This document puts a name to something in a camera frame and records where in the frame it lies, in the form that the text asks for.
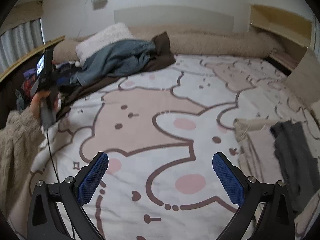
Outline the person's left hand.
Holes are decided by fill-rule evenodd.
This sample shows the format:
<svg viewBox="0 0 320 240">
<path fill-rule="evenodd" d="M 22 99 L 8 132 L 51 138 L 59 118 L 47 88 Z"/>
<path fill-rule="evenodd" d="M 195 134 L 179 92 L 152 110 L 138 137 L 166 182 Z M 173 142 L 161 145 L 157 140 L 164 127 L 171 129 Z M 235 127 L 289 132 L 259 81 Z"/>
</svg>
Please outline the person's left hand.
<svg viewBox="0 0 320 240">
<path fill-rule="evenodd" d="M 41 100 L 47 98 L 50 95 L 50 91 L 42 90 L 37 92 L 30 103 L 30 111 L 33 114 L 33 116 L 36 118 L 39 123 L 41 123 L 40 118 L 40 106 L 41 106 Z"/>
</svg>

